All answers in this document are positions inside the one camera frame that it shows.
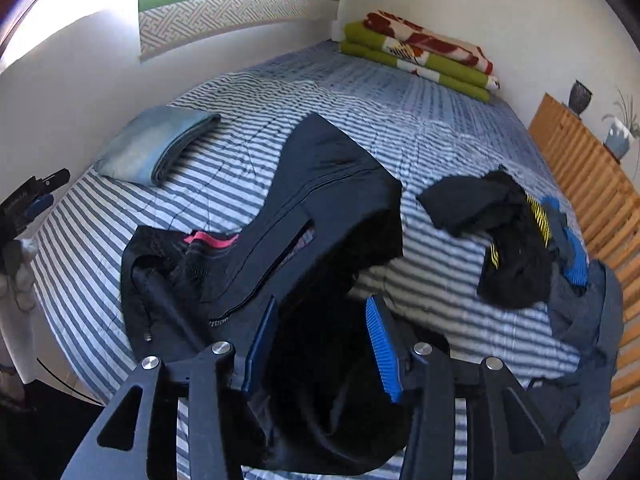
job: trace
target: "black metal bracket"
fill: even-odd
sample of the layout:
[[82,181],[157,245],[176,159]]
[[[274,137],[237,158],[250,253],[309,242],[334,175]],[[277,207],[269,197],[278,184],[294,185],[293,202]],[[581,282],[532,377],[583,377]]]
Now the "black metal bracket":
[[62,480],[175,480],[181,397],[189,399],[191,478],[241,480],[240,465],[225,448],[219,404],[233,357],[233,347],[221,342],[187,361],[165,364],[145,358],[89,430]]
[[473,364],[420,342],[413,354],[422,386],[400,480],[452,477],[455,398],[466,400],[467,480],[578,479],[558,437],[500,359]]
[[[401,480],[450,480],[456,398],[466,399],[468,480],[577,480],[558,438],[500,359],[451,359],[417,342],[406,363],[415,395]],[[227,444],[220,393],[235,350],[215,343],[193,359],[147,357],[117,391],[71,459],[62,480],[175,480],[178,398],[189,399],[192,480],[241,480]]]

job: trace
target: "bed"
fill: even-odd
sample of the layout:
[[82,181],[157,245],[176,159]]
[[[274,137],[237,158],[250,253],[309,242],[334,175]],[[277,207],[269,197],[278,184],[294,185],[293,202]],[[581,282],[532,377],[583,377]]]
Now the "bed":
[[[402,181],[404,257],[363,272],[352,294],[382,293],[400,314],[443,333],[453,357],[501,358],[526,384],[575,370],[577,352],[551,337],[546,306],[519,312],[476,296],[488,239],[436,230],[415,197],[450,174],[481,176],[502,164],[534,197],[557,196],[527,131],[502,101],[474,101],[430,81],[343,56],[327,42],[241,73],[221,75],[172,104],[218,112],[222,126],[192,143],[167,181],[145,188],[98,176],[72,187],[40,227],[36,293],[78,376],[108,400],[134,368],[120,311],[122,251],[138,224],[238,231],[259,211],[284,140],[315,111]],[[188,408],[178,410],[177,465],[188,476]],[[456,401],[454,473],[466,475],[465,405]],[[396,478],[402,454],[363,478]],[[303,479],[244,470],[247,479]]]

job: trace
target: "vase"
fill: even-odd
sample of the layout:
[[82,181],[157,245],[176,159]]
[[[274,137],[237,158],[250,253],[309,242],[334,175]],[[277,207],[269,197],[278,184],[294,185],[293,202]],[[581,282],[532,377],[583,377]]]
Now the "vase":
[[620,161],[622,157],[626,155],[631,146],[633,137],[629,129],[622,123],[622,121],[614,117],[613,123],[607,134],[607,138],[604,141],[604,145],[609,149],[611,154]]
[[576,81],[569,94],[569,110],[580,117],[591,102],[591,91],[580,81]]

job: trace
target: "gray clothing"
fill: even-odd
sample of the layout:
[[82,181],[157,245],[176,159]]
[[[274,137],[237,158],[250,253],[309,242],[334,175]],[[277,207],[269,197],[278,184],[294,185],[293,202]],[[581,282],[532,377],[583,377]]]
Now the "gray clothing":
[[548,315],[555,338],[582,355],[578,369],[559,379],[533,380],[529,395],[560,437],[574,467],[586,466],[609,425],[609,391],[622,331],[620,282],[606,264],[589,264],[589,286],[579,296],[552,266]]

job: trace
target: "folded blanket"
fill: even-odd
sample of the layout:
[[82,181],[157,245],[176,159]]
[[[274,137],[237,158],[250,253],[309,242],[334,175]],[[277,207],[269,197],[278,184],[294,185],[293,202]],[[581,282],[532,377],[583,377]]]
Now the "folded blanket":
[[435,52],[463,65],[473,67],[484,74],[491,75],[494,71],[494,64],[484,56],[479,46],[441,36],[390,12],[382,10],[370,12],[367,14],[364,24],[367,28],[380,34],[396,38],[396,40],[404,41],[412,46],[418,46],[429,52]]
[[157,106],[133,119],[98,156],[98,174],[157,186],[192,140],[213,130],[220,115]]
[[344,34],[347,41],[366,46],[371,50],[381,50],[387,54],[398,57],[410,63],[431,68],[436,72],[449,75],[458,81],[469,83],[486,90],[497,90],[500,83],[495,75],[487,75],[474,68],[469,68],[457,61],[447,59],[439,54],[433,54],[421,49],[419,46],[409,45],[402,41],[390,38],[364,26],[362,22],[354,22],[345,25]]
[[340,44],[340,52],[347,56],[362,57],[387,66],[399,68],[405,72],[418,75],[433,81],[434,83],[451,88],[461,94],[478,99],[483,103],[488,103],[490,99],[489,92],[484,88],[478,88],[477,86],[470,85],[469,83],[463,83],[462,81],[458,81],[457,79],[441,74],[440,72],[436,72],[435,70],[430,70],[423,66],[398,59],[397,57],[387,54],[386,52],[382,52],[381,50],[372,50],[366,46],[351,43],[350,41],[343,41]]

